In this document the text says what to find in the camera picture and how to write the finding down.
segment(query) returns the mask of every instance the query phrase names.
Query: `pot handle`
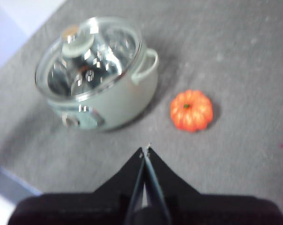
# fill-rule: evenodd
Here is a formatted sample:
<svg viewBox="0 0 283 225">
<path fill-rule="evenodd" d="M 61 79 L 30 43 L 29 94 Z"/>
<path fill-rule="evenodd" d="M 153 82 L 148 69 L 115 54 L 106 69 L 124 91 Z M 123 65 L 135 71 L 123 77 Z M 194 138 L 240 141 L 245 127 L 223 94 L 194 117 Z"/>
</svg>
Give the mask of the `pot handle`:
<svg viewBox="0 0 283 225">
<path fill-rule="evenodd" d="M 144 71 L 136 72 L 132 75 L 132 81 L 135 85 L 138 85 L 140 81 L 145 79 L 158 66 L 159 57 L 158 57 L 158 53 L 154 49 L 148 48 L 146 50 L 146 57 L 155 58 L 155 60 L 149 68 L 145 69 Z"/>
</svg>

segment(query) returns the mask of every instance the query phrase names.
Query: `gray table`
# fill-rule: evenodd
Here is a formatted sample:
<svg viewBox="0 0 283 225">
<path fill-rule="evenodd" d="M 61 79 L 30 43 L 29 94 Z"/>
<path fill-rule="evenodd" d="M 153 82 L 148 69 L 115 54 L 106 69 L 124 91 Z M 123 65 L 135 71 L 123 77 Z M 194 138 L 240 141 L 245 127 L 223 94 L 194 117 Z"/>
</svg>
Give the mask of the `gray table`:
<svg viewBox="0 0 283 225">
<path fill-rule="evenodd" d="M 157 93 L 121 129 L 67 129 L 36 90 L 35 66 L 67 25 L 103 15 L 135 22 L 158 51 Z M 213 101 L 203 132 L 169 118 L 186 89 Z M 41 191 L 93 191 L 149 142 L 197 190 L 268 198 L 283 211 L 283 0 L 68 1 L 0 70 L 0 165 Z"/>
</svg>

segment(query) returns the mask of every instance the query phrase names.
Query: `small orange pumpkin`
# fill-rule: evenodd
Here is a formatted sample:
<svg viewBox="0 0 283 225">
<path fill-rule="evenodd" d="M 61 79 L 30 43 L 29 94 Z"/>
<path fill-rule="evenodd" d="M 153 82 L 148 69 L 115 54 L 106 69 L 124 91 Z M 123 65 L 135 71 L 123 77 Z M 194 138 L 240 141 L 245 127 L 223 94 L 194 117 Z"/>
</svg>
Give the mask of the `small orange pumpkin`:
<svg viewBox="0 0 283 225">
<path fill-rule="evenodd" d="M 180 130 L 206 129 L 213 119 L 211 101 L 199 90 L 181 92 L 171 102 L 170 117 Z"/>
</svg>

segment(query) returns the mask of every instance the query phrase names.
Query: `glass lid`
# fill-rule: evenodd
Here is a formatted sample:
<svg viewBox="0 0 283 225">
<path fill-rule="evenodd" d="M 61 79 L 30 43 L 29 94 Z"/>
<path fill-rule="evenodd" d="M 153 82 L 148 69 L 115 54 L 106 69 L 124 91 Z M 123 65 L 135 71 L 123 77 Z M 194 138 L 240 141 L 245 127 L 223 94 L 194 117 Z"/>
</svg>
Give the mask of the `glass lid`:
<svg viewBox="0 0 283 225">
<path fill-rule="evenodd" d="M 93 94 L 121 78 L 140 49 L 140 33 L 125 20 L 94 17 L 64 30 L 41 59 L 35 82 L 49 98 Z"/>
</svg>

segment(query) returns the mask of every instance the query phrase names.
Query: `gray surface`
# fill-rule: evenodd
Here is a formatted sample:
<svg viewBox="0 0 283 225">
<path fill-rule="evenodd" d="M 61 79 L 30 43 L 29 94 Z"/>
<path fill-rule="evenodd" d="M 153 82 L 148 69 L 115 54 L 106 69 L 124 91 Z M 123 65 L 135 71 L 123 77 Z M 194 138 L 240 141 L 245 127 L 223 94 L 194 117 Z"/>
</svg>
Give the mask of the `gray surface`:
<svg viewBox="0 0 283 225">
<path fill-rule="evenodd" d="M 134 21 L 161 58 L 147 110 L 106 133 L 63 127 L 33 78 L 63 28 L 96 15 Z M 214 103 L 203 132 L 176 130 L 168 116 L 186 89 Z M 283 0 L 68 1 L 0 70 L 0 165 L 42 191 L 93 191 L 149 142 L 199 191 L 283 210 Z"/>
</svg>

